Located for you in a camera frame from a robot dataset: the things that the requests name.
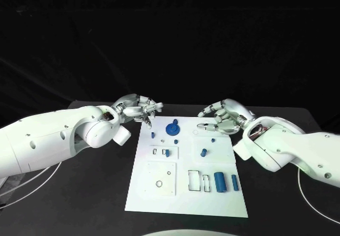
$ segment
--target white cable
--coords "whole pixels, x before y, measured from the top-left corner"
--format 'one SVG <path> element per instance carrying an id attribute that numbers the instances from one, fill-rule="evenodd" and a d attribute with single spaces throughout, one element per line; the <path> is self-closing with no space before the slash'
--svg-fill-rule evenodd
<path id="1" fill-rule="evenodd" d="M 302 198 L 304 198 L 305 202 L 308 203 L 310 207 L 312 208 L 312 210 L 314 210 L 322 217 L 325 217 L 328 220 L 331 220 L 333 222 L 335 222 L 335 223 L 340 224 L 340 222 L 335 221 L 334 219 L 331 219 L 330 217 L 327 217 L 327 216 L 315 209 L 315 207 L 311 205 L 311 203 L 308 202 L 308 200 L 307 200 L 307 198 L 305 198 L 305 196 L 304 196 L 304 193 L 302 193 L 301 185 L 299 185 L 299 168 L 297 169 L 297 183 L 298 183 L 299 192 L 301 192 L 301 194 L 302 194 Z"/>
<path id="2" fill-rule="evenodd" d="M 1 197 L 3 195 L 6 195 L 7 193 L 10 193 L 11 191 L 14 191 L 17 188 L 20 188 L 20 187 L 21 187 L 24 184 L 27 184 L 33 179 L 36 179 L 47 169 L 49 169 L 49 167 L 44 168 L 44 170 L 43 170 L 30 180 L 27 180 L 24 183 L 21 183 L 20 185 L 17 185 L 17 186 L 16 186 L 14 188 L 11 188 L 7 192 L 1 193 L 1 194 L 0 194 L 0 197 Z"/>
<path id="3" fill-rule="evenodd" d="M 62 164 L 62 163 L 59 163 L 57 167 L 55 168 L 53 173 L 50 174 L 49 178 L 44 180 L 44 182 L 40 184 L 40 186 L 39 186 L 24 197 L 21 197 L 20 199 L 17 199 L 13 203 L 7 204 L 6 206 L 0 207 L 0 209 L 6 208 L 6 207 L 8 207 L 10 205 L 13 205 L 14 203 L 17 203 L 20 200 L 23 200 L 26 197 L 29 197 L 29 196 L 40 189 L 40 187 L 46 184 L 46 182 L 47 182 L 49 179 L 52 178 L 52 176 L 53 176 L 53 174 L 55 174 L 55 172 L 56 172 L 56 170 L 57 170 L 60 164 Z"/>

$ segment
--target peg board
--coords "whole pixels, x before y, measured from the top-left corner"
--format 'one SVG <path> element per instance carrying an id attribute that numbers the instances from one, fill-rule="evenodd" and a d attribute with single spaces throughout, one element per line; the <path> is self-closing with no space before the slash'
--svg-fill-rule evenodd
<path id="1" fill-rule="evenodd" d="M 173 119 L 177 119 L 180 127 L 180 133 L 176 136 L 170 136 L 165 133 L 165 126 L 173 122 Z M 151 129 L 147 129 L 145 124 L 141 124 L 125 210 L 246 218 L 246 205 L 230 138 L 227 135 L 200 130 L 196 127 L 199 123 L 214 123 L 214 119 L 155 117 L 151 122 Z M 177 157 L 167 159 L 165 155 L 163 157 L 157 155 L 152 159 L 154 147 L 150 146 L 177 148 Z M 203 148 L 207 149 L 204 157 L 200 156 Z M 165 162 L 161 166 L 167 166 L 167 163 L 174 163 L 176 171 L 173 170 L 171 173 L 176 176 L 171 177 L 176 179 L 176 191 L 170 196 L 164 193 L 158 194 L 161 191 L 154 188 L 155 183 L 150 182 L 147 166 L 152 161 L 158 163 L 157 165 Z M 201 191 L 189 191 L 189 170 L 200 172 Z M 158 173 L 160 178 L 165 177 L 163 175 L 164 171 Z M 214 172 L 223 172 L 225 174 L 227 189 L 225 193 L 216 192 Z M 209 175 L 210 192 L 203 191 L 203 175 Z M 232 175 L 237 177 L 239 191 L 233 191 Z"/>

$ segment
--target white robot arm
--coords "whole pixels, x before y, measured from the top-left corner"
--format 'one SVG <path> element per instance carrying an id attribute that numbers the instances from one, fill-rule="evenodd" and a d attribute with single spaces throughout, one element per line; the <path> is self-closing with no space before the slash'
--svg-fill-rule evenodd
<path id="1" fill-rule="evenodd" d="M 199 124 L 197 128 L 235 134 L 243 129 L 242 140 L 233 150 L 243 160 L 250 157 L 275 172 L 288 163 L 315 180 L 340 187 L 340 136 L 318 132 L 305 134 L 285 119 L 259 117 L 232 99 L 213 103 L 199 117 L 216 111 L 217 124 Z"/>
<path id="2" fill-rule="evenodd" d="M 122 145 L 131 133 L 121 123 L 135 120 L 151 128 L 163 104 L 129 94 L 112 106 L 86 106 L 20 119 L 0 129 L 0 179 L 43 169 L 99 148 L 111 139 Z"/>

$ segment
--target black curtain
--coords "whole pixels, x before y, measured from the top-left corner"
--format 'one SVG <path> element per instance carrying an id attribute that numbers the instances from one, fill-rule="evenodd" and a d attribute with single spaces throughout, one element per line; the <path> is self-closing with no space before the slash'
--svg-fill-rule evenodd
<path id="1" fill-rule="evenodd" d="M 0 6 L 0 126 L 132 92 L 164 103 L 304 107 L 337 123 L 334 8 Z"/>

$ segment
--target table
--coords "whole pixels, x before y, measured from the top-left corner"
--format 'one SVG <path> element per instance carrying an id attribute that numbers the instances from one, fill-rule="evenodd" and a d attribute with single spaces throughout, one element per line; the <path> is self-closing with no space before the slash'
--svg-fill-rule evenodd
<path id="1" fill-rule="evenodd" d="M 69 108 L 111 105 L 75 101 Z M 197 115 L 201 105 L 165 105 L 161 116 Z M 308 110 L 302 108 L 249 107 L 258 116 L 279 116 L 305 132 L 318 131 Z M 340 226 L 322 218 L 302 200 L 297 167 L 278 172 L 265 170 L 250 158 L 236 156 L 239 179 L 249 218 L 124 211 L 140 123 L 124 124 L 131 138 L 122 147 L 112 141 L 101 148 L 86 148 L 66 160 L 40 190 L 0 214 L 0 234 L 24 236 L 118 235 L 140 236 L 173 229 L 200 229 L 236 235 L 333 235 Z M 232 135 L 232 142 L 240 134 Z M 16 190 L 19 199 L 44 181 L 55 167 Z M 34 173 L 27 173 L 27 180 Z M 340 220 L 340 189 L 301 173 L 301 187 L 317 209 Z"/>

